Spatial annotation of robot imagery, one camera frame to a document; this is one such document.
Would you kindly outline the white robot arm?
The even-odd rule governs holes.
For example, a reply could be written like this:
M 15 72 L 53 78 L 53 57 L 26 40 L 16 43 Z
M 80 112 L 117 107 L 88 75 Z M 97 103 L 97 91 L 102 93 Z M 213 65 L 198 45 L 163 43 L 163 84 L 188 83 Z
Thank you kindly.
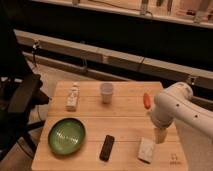
M 156 128 L 168 128 L 174 119 L 183 121 L 213 140 L 213 111 L 191 102 L 192 88 L 177 82 L 154 96 L 150 119 Z

